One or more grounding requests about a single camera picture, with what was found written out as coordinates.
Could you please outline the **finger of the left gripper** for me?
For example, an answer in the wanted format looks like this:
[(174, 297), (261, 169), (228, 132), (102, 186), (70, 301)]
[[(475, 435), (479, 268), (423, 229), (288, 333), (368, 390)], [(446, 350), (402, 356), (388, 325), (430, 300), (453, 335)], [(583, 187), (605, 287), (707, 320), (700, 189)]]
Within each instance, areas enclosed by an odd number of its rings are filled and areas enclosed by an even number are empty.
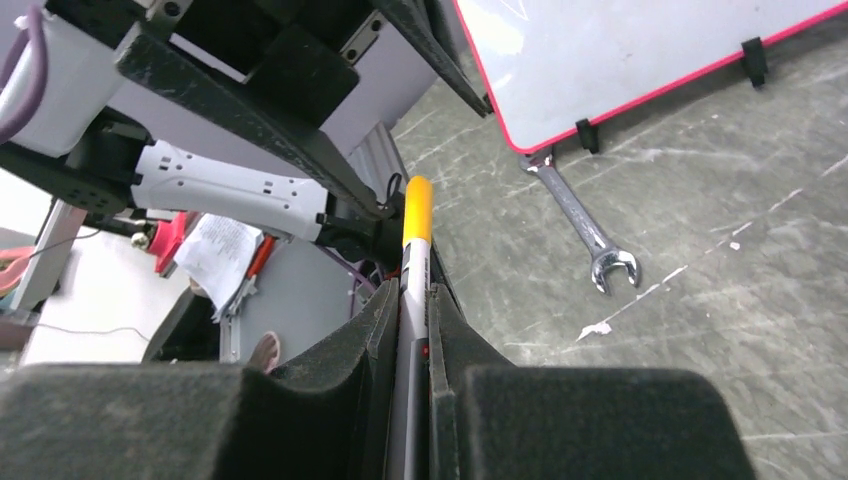
[(473, 111), (481, 118), (492, 113), (488, 97), (477, 93), (461, 68), (453, 1), (373, 0), (370, 4)]

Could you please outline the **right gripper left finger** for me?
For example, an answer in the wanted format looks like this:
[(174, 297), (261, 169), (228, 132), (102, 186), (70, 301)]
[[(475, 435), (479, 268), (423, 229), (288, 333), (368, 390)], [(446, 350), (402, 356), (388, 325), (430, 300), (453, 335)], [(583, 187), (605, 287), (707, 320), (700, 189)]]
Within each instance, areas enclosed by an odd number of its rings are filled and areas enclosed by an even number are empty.
[(5, 479), (380, 479), (399, 286), (273, 375), (33, 365), (1, 386)]

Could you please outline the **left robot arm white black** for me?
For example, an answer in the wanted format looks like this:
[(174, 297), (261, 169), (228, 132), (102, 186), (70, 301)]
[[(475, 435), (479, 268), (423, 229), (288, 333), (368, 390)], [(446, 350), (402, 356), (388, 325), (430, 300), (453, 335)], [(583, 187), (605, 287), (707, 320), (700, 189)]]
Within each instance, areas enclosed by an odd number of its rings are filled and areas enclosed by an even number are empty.
[[(1, 67), (1, 165), (87, 212), (196, 211), (395, 269), (403, 197), (379, 198), (348, 156), (366, 111), (402, 113), (404, 60), (473, 111), (448, 1), (37, 1)], [(124, 83), (285, 161), (297, 178), (207, 159), (112, 108)]]

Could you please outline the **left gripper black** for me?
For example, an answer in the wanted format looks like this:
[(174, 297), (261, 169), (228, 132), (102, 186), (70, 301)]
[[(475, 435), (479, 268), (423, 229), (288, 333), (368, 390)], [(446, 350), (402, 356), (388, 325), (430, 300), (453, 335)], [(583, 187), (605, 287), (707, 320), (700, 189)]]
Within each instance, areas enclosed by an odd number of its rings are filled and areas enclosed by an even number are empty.
[[(368, 125), (393, 124), (424, 93), (423, 59), (370, 2), (49, 1), (46, 7), (116, 48), (114, 63), (126, 79), (288, 162), (367, 220), (398, 214), (398, 205), (379, 201), (313, 127), (337, 109)], [(247, 87), (151, 30), (186, 40), (242, 74)]]

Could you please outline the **whiteboard with red rim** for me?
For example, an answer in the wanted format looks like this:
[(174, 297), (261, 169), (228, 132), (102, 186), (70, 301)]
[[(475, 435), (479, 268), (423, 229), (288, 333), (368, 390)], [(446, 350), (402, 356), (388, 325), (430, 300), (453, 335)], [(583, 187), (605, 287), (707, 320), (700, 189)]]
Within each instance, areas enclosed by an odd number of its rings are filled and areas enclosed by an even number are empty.
[(507, 144), (531, 153), (834, 15), (832, 0), (459, 1)]

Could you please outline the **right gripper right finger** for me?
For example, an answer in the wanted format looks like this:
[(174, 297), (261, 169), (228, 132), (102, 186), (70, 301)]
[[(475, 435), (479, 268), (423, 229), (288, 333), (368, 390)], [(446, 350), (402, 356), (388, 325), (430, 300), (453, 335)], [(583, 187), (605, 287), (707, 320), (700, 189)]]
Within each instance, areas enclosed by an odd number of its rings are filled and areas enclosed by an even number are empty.
[(428, 296), (433, 479), (752, 479), (729, 408), (687, 370), (520, 367)]

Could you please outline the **white marker pen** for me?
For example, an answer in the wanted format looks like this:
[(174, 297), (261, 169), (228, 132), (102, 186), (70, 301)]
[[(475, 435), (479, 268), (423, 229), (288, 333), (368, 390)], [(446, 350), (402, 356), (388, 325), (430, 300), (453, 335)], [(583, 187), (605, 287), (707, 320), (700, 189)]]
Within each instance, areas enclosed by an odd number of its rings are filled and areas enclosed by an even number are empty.
[(429, 332), (427, 300), (430, 245), (404, 247), (397, 356), (387, 450), (388, 479), (425, 479), (428, 459)]

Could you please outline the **yellow marker cap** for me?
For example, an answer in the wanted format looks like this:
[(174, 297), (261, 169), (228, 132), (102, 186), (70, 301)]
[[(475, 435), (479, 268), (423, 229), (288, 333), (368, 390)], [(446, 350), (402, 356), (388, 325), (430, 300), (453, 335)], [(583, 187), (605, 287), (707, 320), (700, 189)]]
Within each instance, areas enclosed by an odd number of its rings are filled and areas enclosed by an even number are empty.
[(412, 240), (432, 243), (433, 185), (422, 176), (412, 177), (406, 187), (402, 246)]

